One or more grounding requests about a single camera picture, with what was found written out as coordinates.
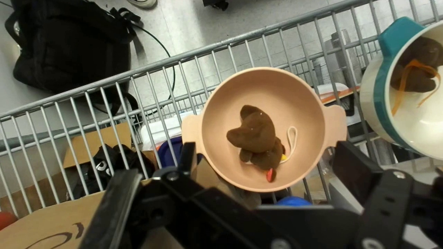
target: metal wire rack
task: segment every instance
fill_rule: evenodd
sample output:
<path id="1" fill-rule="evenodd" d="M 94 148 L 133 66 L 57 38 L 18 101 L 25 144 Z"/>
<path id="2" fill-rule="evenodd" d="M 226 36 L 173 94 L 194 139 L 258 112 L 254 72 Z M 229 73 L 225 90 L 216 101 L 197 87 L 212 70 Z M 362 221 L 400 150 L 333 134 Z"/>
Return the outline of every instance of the metal wire rack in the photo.
<path id="1" fill-rule="evenodd" d="M 25 215 L 74 199 L 74 178 L 89 195 L 72 138 L 83 139 L 92 160 L 94 152 L 88 145 L 86 134 L 110 127 L 122 150 L 119 123 L 129 124 L 132 145 L 140 163 L 144 164 L 143 150 L 151 149 L 153 157 L 162 167 L 155 145 L 165 141 L 172 146 L 171 138 L 178 135 L 173 131 L 180 130 L 183 113 L 198 113 L 220 81 L 247 67 L 283 67 L 304 77 L 317 92 L 323 85 L 331 85 L 335 96 L 337 83 L 345 83 L 359 99 L 356 90 L 362 72 L 380 52 L 378 34 L 393 19 L 405 15 L 424 25 L 436 22 L 442 18 L 439 9 L 443 9 L 443 2 L 436 0 L 346 0 L 2 113 L 0 209 Z M 176 81 L 172 79 L 172 69 L 176 70 Z M 125 101 L 122 84 L 126 83 L 139 99 L 139 109 L 130 109 Z M 106 95 L 108 87 L 117 88 L 122 102 L 122 112 L 117 114 L 111 114 L 111 102 Z M 94 92 L 103 95 L 106 113 L 93 106 Z M 377 134 L 366 124 L 359 101 L 356 112 L 362 119 L 356 126 L 363 132 L 351 135 L 349 139 L 381 162 L 378 144 L 374 142 Z M 142 135 L 140 128 L 146 128 L 146 135 Z M 100 145 L 106 144 L 101 132 L 99 141 Z M 75 166 L 71 168 L 64 166 L 67 153 L 74 155 Z M 326 170 L 324 163 L 320 163 L 316 173 L 320 175 L 324 199 L 328 200 L 331 193 Z M 103 191 L 96 167 L 94 175 Z M 304 192 L 312 196 L 309 179 L 301 184 Z"/>

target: blue object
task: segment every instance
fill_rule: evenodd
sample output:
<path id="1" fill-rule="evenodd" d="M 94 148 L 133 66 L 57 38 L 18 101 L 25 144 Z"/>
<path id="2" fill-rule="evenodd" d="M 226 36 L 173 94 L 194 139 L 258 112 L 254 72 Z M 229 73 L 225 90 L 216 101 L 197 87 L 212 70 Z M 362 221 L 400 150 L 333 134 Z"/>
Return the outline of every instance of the blue object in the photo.
<path id="1" fill-rule="evenodd" d="M 294 207 L 312 206 L 312 203 L 308 199 L 298 197 L 298 196 L 283 197 L 277 202 L 277 204 L 294 206 Z"/>
<path id="2" fill-rule="evenodd" d="M 165 141 L 158 149 L 158 156 L 164 167 L 176 166 L 172 155 L 176 155 L 178 163 L 180 162 L 180 157 L 182 157 L 182 149 L 183 149 L 182 137 L 171 138 L 171 145 L 172 146 L 169 146 L 169 142 Z"/>
<path id="3" fill-rule="evenodd" d="M 387 84 L 391 81 L 389 70 L 393 72 L 393 66 L 400 56 L 400 51 L 411 44 L 418 34 L 425 30 L 424 26 L 418 25 L 417 22 L 411 20 L 410 18 L 400 18 L 395 20 L 381 36 L 380 36 L 380 45 L 384 54 L 384 63 L 378 70 L 375 85 L 374 85 L 374 105 L 377 110 L 377 116 L 387 130 L 389 137 L 395 139 L 399 145 L 403 145 L 411 150 L 411 146 L 399 135 L 393 123 L 391 121 L 387 95 L 389 94 Z"/>

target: beige bowl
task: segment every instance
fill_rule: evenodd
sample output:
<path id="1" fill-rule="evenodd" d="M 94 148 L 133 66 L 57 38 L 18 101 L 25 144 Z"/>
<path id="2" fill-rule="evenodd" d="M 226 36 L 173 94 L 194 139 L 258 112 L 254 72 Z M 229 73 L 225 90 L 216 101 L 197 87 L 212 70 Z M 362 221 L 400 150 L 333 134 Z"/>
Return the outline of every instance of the beige bowl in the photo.
<path id="1" fill-rule="evenodd" d="M 287 131 L 298 130 L 297 146 L 288 162 L 277 167 L 277 178 L 241 163 L 240 148 L 226 132 L 241 124 L 240 110 L 254 105 L 274 121 L 277 137 L 288 150 Z M 208 99 L 201 116 L 187 116 L 183 141 L 196 142 L 215 171 L 230 184 L 254 192 L 273 192 L 294 185 L 316 167 L 324 149 L 346 138 L 342 106 L 324 106 L 301 77 L 276 67 L 252 67 L 225 80 Z"/>

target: cable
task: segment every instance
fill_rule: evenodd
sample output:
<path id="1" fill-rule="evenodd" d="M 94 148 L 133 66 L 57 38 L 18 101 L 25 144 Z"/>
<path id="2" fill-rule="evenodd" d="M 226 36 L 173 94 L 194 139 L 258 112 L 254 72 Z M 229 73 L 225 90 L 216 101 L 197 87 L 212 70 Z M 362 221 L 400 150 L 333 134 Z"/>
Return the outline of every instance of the cable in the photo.
<path id="1" fill-rule="evenodd" d="M 6 7 L 10 7 L 10 8 L 14 8 L 11 4 L 9 2 L 4 2 L 4 1 L 0 1 L 2 5 L 6 5 Z"/>
<path id="2" fill-rule="evenodd" d="M 146 29 L 144 29 L 143 26 L 140 26 L 140 25 L 133 23 L 133 26 L 137 27 L 137 29 L 140 29 L 140 30 L 143 30 L 143 31 L 146 31 L 147 34 L 150 34 L 150 36 L 164 48 L 164 51 L 165 51 L 165 52 L 168 54 L 168 56 L 171 58 L 171 54 L 169 54 L 168 48 L 165 47 L 165 44 L 164 44 L 158 37 L 155 37 L 151 31 L 146 30 Z M 172 98 L 172 94 L 175 92 L 175 88 L 176 88 L 176 67 L 173 66 L 172 69 L 173 69 L 173 80 L 172 80 L 171 94 L 169 94 L 168 99 Z M 151 114 L 154 114 L 154 113 L 157 113 L 157 112 L 158 112 L 158 110 L 153 110 L 153 112 L 147 113 L 147 116 L 151 116 Z"/>

